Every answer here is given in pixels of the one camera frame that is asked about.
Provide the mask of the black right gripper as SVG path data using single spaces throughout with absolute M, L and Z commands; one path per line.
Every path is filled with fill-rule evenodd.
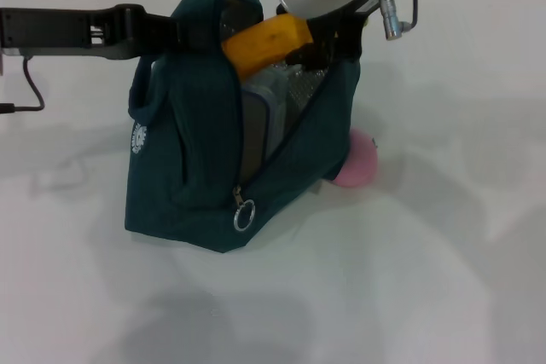
M 326 15 L 309 20 L 313 43 L 284 58 L 289 66 L 304 70 L 327 69 L 334 60 L 358 60 L 362 54 L 363 29 L 379 0 L 354 0 Z

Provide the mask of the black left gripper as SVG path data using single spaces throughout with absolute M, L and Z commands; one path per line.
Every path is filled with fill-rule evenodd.
M 103 47 L 92 48 L 91 39 Z M 205 51 L 213 46 L 206 28 L 185 19 L 150 14 L 137 4 L 96 11 L 1 9 L 1 51 L 22 56 L 93 56 L 125 61 L 140 51 Z

